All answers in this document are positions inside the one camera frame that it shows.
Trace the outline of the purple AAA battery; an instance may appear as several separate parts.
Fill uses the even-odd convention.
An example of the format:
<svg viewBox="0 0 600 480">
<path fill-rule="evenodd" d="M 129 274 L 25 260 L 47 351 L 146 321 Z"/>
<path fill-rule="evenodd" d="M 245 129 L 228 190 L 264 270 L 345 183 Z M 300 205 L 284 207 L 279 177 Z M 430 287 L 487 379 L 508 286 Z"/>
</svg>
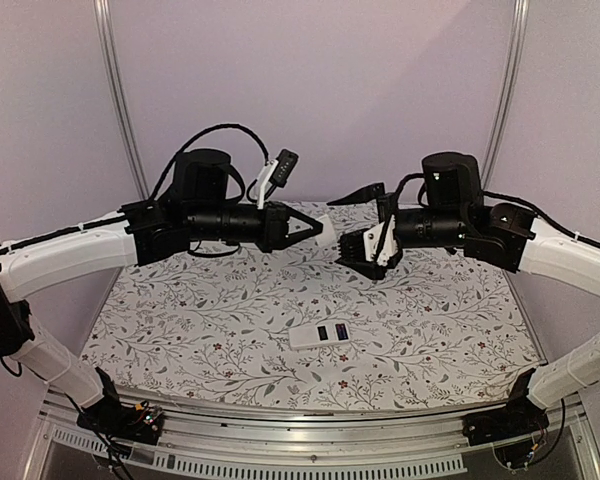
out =
<svg viewBox="0 0 600 480">
<path fill-rule="evenodd" d="M 338 339 L 340 341 L 349 339 L 347 328 L 346 328 L 345 324 L 336 324 L 335 328 L 336 328 L 336 333 L 337 333 Z"/>
</svg>

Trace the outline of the white remote control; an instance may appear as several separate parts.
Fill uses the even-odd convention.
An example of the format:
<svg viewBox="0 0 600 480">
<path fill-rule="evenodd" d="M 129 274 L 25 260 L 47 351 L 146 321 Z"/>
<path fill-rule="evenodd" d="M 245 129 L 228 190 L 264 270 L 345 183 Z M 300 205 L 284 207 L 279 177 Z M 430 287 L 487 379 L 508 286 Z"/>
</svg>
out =
<svg viewBox="0 0 600 480">
<path fill-rule="evenodd" d="M 336 333 L 336 324 L 345 324 L 349 339 L 340 341 Z M 289 346 L 292 350 L 308 350 L 349 343 L 352 340 L 346 322 L 324 322 L 319 325 L 304 325 L 289 330 Z"/>
</svg>

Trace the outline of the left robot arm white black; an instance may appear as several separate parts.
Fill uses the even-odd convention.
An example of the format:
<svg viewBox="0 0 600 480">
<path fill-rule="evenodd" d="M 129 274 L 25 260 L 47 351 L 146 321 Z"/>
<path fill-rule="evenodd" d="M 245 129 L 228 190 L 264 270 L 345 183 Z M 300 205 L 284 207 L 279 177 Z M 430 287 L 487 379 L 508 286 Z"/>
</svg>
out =
<svg viewBox="0 0 600 480">
<path fill-rule="evenodd" d="M 319 235 L 321 222 L 266 199 L 270 186 L 286 183 L 296 162 L 288 150 L 267 161 L 256 180 L 256 201 L 245 203 L 240 195 L 227 195 L 229 181 L 244 183 L 227 153 L 178 153 L 172 182 L 158 199 L 130 203 L 39 237 L 0 242 L 0 357 L 12 358 L 63 391 L 106 433 L 121 433 L 129 415 L 110 377 L 50 335 L 34 319 L 27 297 L 95 272 L 191 253 L 194 242 L 221 241 L 234 250 L 251 243 L 271 253 Z"/>
</svg>

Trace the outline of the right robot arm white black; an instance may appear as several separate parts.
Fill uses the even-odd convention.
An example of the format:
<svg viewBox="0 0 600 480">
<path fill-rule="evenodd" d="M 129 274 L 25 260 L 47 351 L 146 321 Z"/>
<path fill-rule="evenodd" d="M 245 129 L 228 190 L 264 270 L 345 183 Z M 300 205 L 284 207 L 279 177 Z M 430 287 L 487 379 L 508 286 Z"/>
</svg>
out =
<svg viewBox="0 0 600 480">
<path fill-rule="evenodd" d="M 394 191 L 374 183 L 335 203 L 369 201 L 377 204 L 377 225 L 338 242 L 339 264 L 368 279 L 384 279 L 406 249 L 443 248 L 600 298 L 600 242 L 566 229 L 526 200 L 483 189 L 471 155 L 430 154 L 421 172 L 403 177 Z"/>
</svg>

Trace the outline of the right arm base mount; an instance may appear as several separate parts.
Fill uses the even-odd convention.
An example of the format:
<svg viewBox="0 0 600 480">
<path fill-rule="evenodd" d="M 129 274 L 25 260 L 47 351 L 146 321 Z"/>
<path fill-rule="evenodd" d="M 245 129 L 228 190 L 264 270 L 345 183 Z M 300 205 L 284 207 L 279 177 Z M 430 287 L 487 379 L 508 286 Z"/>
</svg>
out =
<svg viewBox="0 0 600 480">
<path fill-rule="evenodd" d="M 539 432 L 539 440 L 526 440 L 521 446 L 496 449 L 496 460 L 508 469 L 528 467 L 534 460 L 549 426 L 546 410 L 537 407 L 528 398 L 531 368 L 522 373 L 511 389 L 506 403 L 492 410 L 470 413 L 462 417 L 462 434 L 470 446 L 483 445 Z"/>
</svg>

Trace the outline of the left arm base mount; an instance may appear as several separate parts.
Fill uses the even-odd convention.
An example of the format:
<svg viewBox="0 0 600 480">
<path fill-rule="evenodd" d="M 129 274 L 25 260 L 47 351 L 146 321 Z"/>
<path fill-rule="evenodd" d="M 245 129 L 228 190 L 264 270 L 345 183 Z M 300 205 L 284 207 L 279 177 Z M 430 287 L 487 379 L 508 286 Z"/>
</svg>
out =
<svg viewBox="0 0 600 480">
<path fill-rule="evenodd" d="M 108 374 L 95 369 L 103 384 L 103 398 L 93 406 L 81 408 L 77 425 L 103 436 L 147 445 L 157 445 L 164 425 L 163 409 L 147 400 L 125 406 Z"/>
</svg>

